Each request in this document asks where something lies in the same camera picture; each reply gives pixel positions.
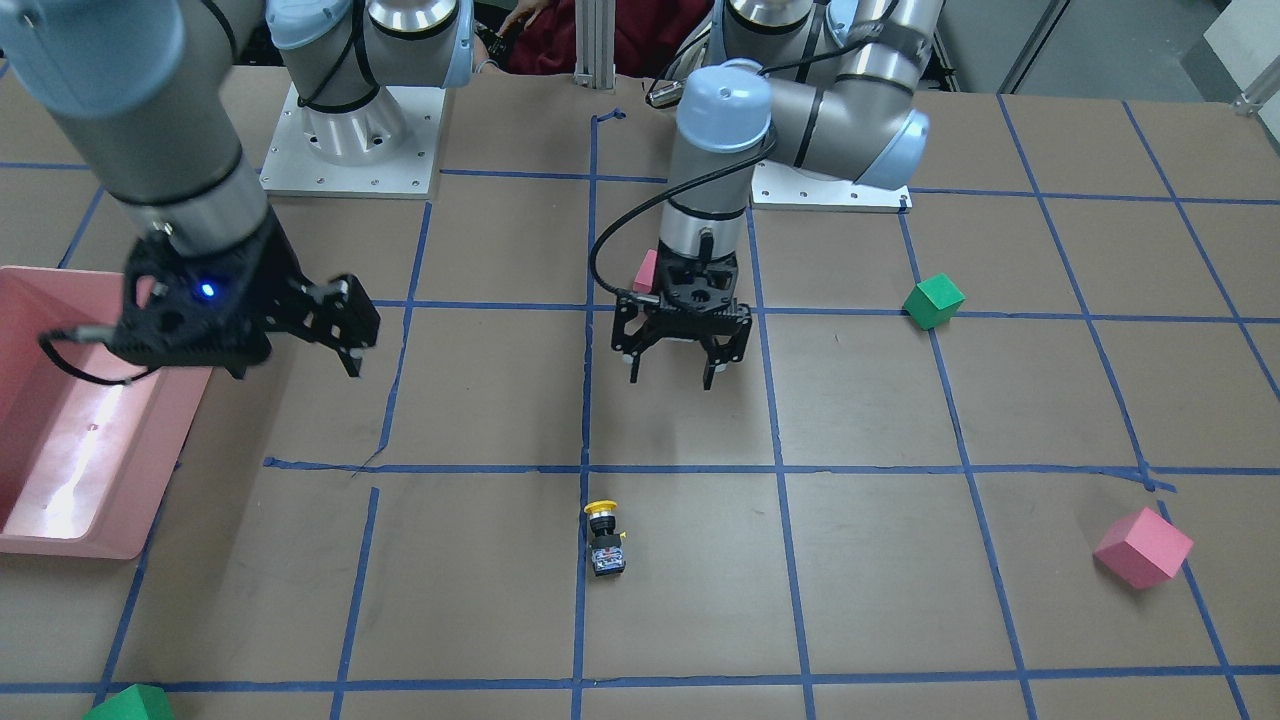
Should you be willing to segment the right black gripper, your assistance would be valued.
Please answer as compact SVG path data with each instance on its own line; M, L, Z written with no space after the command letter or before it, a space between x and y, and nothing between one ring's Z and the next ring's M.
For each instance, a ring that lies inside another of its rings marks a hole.
M151 229L125 260L122 315L109 350L136 366L224 368L243 378L271 352L270 332L333 350L351 378L378 343L381 318L360 278L301 279L275 213L221 251L187 258L180 233Z

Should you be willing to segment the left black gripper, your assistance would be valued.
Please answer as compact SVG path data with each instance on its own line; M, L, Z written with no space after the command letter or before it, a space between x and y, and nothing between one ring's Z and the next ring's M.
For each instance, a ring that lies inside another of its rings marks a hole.
M751 309L739 301L735 252L709 261L658 250L654 296L620 299L612 315L612 348L628 364L636 384L643 354L660 340L698 342L707 354L701 386L741 363L753 332Z

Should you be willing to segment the pink cube near arm base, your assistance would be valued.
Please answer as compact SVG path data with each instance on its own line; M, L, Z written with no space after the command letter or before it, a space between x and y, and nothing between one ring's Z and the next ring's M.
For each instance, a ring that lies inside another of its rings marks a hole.
M640 296L654 296L657 290L657 268L659 261L659 252L657 249L649 249L637 270L635 272L631 291Z

